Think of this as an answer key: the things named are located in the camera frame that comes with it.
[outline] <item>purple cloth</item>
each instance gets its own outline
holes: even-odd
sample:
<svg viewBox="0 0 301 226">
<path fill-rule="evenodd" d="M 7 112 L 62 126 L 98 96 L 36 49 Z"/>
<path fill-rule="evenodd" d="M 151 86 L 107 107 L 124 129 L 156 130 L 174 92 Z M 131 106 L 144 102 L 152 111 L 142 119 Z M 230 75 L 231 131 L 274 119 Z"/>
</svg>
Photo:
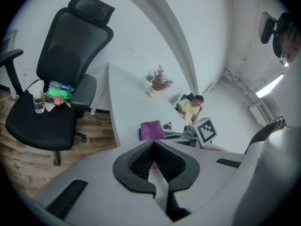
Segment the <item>purple cloth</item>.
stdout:
<svg viewBox="0 0 301 226">
<path fill-rule="evenodd" d="M 141 127 L 141 140 L 165 139 L 160 121 L 143 122 Z"/>
</svg>

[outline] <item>cable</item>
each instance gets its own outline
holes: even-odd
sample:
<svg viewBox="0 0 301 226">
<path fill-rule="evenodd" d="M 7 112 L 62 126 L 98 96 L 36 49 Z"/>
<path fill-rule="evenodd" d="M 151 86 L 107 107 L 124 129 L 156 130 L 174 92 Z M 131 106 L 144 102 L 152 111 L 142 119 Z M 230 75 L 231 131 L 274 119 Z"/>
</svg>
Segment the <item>cable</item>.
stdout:
<svg viewBox="0 0 301 226">
<path fill-rule="evenodd" d="M 7 98 L 9 98 L 9 97 L 11 97 L 11 95 L 10 95 L 10 96 L 8 96 L 8 97 L 5 97 L 4 99 L 1 99 L 0 101 L 2 101 L 2 100 L 5 100 L 5 99 L 7 99 Z"/>
</svg>

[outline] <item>chair base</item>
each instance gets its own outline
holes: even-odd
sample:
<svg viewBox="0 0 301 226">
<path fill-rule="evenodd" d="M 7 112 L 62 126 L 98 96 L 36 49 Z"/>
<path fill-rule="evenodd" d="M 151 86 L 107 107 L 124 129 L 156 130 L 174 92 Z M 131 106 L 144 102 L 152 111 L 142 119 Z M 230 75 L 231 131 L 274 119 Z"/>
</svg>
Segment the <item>chair base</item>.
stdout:
<svg viewBox="0 0 301 226">
<path fill-rule="evenodd" d="M 54 160 L 53 160 L 53 165 L 55 166 L 60 166 L 61 165 L 61 155 L 59 151 L 54 151 Z"/>
<path fill-rule="evenodd" d="M 82 138 L 82 142 L 86 143 L 88 142 L 88 138 L 85 134 L 79 133 L 79 132 L 75 132 L 74 134 L 75 136 L 81 137 Z"/>
</svg>

